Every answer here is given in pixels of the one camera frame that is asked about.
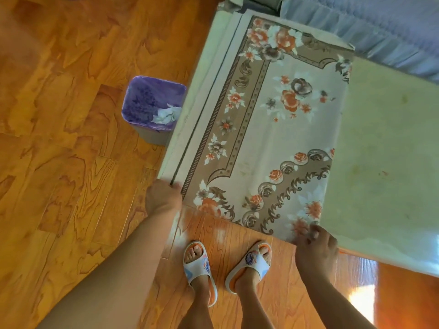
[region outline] purple trash bag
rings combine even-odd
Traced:
[[[126,89],[122,105],[122,117],[132,125],[151,130],[170,132],[176,121],[157,124],[152,119],[158,109],[167,109],[168,104],[181,107],[186,87],[183,84],[159,78],[136,76]]]

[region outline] white tissue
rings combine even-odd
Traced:
[[[174,107],[168,104],[169,108],[159,109],[158,115],[155,115],[152,122],[167,125],[170,122],[178,120],[181,113],[181,107]]]

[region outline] slipper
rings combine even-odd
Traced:
[[[248,251],[247,254],[239,261],[239,263],[230,271],[226,278],[226,289],[230,293],[236,294],[235,284],[239,277],[242,276],[246,267],[255,269],[260,276],[260,280],[264,278],[270,265],[266,262],[261,252],[259,251],[261,247],[267,247],[268,252],[273,254],[271,251],[271,246],[265,241],[258,241],[255,243]]]
[[[190,263],[184,263],[184,257],[186,253],[189,251],[190,248],[194,248],[196,245],[200,246],[200,248],[203,249],[203,254],[195,261],[192,261]],[[215,281],[213,280],[212,273],[210,271],[209,259],[207,258],[206,248],[204,247],[201,241],[193,241],[186,247],[183,255],[183,268],[184,268],[184,273],[186,274],[187,281],[189,282],[189,285],[198,276],[201,275],[208,276],[209,289],[210,289],[210,299],[209,299],[208,307],[212,307],[217,302],[218,290],[217,290],[217,286],[215,285]]]

